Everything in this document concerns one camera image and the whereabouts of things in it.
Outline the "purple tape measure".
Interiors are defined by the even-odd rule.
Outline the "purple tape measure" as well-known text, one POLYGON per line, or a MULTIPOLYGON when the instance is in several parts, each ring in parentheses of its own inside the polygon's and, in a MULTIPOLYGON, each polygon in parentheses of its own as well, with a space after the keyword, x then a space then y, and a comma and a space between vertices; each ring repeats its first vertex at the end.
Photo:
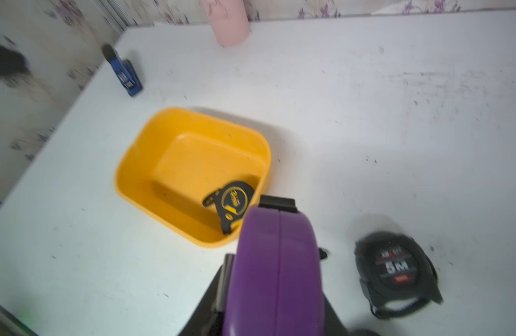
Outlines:
POLYGON ((313 227, 293 199, 263 195, 243 220, 223 335, 323 335, 325 303, 313 227))

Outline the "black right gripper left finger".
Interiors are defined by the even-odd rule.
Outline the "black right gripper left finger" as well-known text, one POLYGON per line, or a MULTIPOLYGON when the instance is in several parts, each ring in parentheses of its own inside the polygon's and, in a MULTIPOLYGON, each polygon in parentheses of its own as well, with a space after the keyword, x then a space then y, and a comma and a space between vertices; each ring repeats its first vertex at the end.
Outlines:
POLYGON ((215 274, 192 316, 178 334, 179 336, 223 335, 224 315, 234 259, 235 255, 232 253, 224 256, 223 264, 215 274))

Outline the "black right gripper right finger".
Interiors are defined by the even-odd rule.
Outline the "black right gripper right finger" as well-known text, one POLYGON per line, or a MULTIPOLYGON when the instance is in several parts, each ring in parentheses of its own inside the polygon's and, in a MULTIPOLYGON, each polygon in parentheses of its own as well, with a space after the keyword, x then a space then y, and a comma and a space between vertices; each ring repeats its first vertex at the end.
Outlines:
POLYGON ((325 336, 348 336, 348 330, 345 328, 335 310, 324 295, 324 311, 325 311, 325 336))

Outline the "black 5M tape measure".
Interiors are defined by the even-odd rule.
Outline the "black 5M tape measure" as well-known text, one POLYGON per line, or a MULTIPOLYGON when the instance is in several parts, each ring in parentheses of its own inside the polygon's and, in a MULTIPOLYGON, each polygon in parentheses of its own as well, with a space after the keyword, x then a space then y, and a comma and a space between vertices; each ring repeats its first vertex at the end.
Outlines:
POLYGON ((404 318, 432 302, 444 303, 437 269, 413 238, 374 232, 355 243, 354 255, 362 291, 375 318, 404 318))

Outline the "small black yellow tape measure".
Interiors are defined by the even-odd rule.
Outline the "small black yellow tape measure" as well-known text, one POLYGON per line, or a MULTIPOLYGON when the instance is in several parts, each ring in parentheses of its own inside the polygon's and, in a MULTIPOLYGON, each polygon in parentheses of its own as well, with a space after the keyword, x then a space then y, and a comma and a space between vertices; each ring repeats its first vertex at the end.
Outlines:
POLYGON ((232 233, 232 225, 243 219, 250 206, 255 189, 244 181, 232 181, 203 199, 203 206, 214 204, 220 218, 223 235, 232 233))

